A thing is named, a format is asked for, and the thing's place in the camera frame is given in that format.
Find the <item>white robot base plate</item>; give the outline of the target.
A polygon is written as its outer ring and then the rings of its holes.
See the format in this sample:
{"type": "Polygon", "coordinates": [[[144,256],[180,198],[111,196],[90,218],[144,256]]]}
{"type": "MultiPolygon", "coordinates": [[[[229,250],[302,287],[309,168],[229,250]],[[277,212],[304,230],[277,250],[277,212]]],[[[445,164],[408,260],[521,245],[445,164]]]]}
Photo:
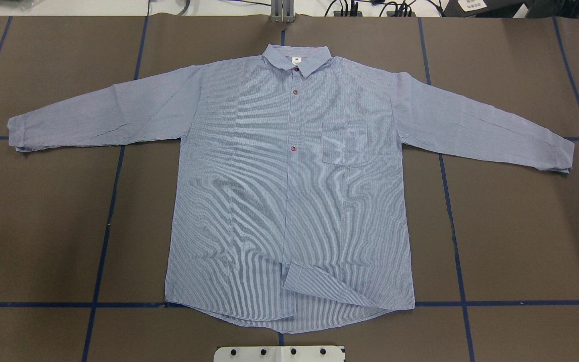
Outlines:
{"type": "Polygon", "coordinates": [[[335,345],[226,346],[214,361],[347,361],[345,348],[335,345]]]}

